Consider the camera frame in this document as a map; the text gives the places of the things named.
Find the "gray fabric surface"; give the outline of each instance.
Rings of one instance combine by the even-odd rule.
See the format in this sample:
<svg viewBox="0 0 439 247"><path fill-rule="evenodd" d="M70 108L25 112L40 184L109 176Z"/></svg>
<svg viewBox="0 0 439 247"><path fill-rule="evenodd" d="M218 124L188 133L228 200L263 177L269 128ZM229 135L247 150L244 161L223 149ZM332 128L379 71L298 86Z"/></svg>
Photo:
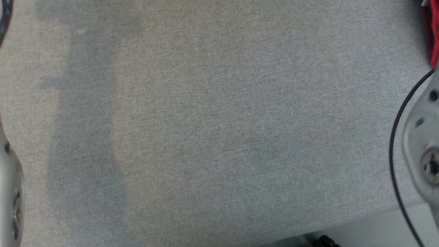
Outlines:
<svg viewBox="0 0 439 247"><path fill-rule="evenodd" d="M394 207L419 5L16 1L0 112L23 246L251 246Z"/></svg>

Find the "black cable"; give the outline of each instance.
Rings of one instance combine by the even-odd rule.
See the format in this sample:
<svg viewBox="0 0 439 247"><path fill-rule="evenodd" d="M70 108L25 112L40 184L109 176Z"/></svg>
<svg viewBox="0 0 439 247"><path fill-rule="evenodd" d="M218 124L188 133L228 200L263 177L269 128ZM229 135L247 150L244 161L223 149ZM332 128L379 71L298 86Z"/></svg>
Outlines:
<svg viewBox="0 0 439 247"><path fill-rule="evenodd" d="M6 35L6 31L11 20L13 0L1 0L1 2L3 12L0 19L0 46L3 42L4 36Z"/></svg>
<svg viewBox="0 0 439 247"><path fill-rule="evenodd" d="M427 80L434 73L434 71L435 71L435 69L432 69L424 77L422 77L416 83L416 85L412 88L410 93L407 95L406 99L404 100L403 104L401 105L401 107L398 111L398 114L396 115L395 122L393 123L392 133L390 134L390 144L389 144L389 165L390 165L390 176L392 177L393 190L395 191L396 200L398 201L399 208L401 209L403 217L406 220L407 225L410 228L410 231L412 232L413 237L415 238L419 247L424 247L424 244L422 243L421 239L419 238L416 230L414 229L414 227L410 221L410 218L409 218L409 216L406 212L406 209L404 207L403 200L401 199L401 195L399 194L398 184L396 183L395 169L393 167L393 143L395 141L396 127L398 127L399 119L401 118L401 115L403 114L403 111L404 111L405 107L407 106L407 103L413 97L416 90L425 82L425 80Z"/></svg>

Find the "fabric texture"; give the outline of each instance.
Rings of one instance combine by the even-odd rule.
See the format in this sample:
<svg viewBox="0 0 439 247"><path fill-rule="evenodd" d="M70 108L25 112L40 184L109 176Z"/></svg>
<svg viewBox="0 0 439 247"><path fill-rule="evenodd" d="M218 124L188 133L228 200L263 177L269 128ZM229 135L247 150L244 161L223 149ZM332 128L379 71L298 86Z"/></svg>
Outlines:
<svg viewBox="0 0 439 247"><path fill-rule="evenodd" d="M395 208L420 4L16 1L0 112L22 246L251 246Z"/></svg>

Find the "white floor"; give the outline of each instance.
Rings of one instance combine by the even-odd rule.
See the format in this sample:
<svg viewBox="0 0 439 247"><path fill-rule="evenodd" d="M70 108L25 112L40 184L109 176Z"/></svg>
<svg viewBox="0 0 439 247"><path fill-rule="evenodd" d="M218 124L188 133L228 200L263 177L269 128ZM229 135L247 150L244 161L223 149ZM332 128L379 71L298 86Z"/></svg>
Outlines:
<svg viewBox="0 0 439 247"><path fill-rule="evenodd" d="M407 209L412 223L425 247L439 246L439 232L427 204ZM328 235L342 247L417 247L412 234L399 210L370 215L340 226L306 235L318 239ZM304 236L298 236L260 247L308 247Z"/></svg>

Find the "screw head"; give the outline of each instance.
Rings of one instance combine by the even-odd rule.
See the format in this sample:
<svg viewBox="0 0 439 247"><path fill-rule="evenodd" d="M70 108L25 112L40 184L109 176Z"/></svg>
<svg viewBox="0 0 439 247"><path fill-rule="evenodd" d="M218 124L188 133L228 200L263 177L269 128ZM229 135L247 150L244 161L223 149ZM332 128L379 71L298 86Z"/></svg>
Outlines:
<svg viewBox="0 0 439 247"><path fill-rule="evenodd" d="M431 185L439 185L439 148L427 149L421 158L421 173Z"/></svg>

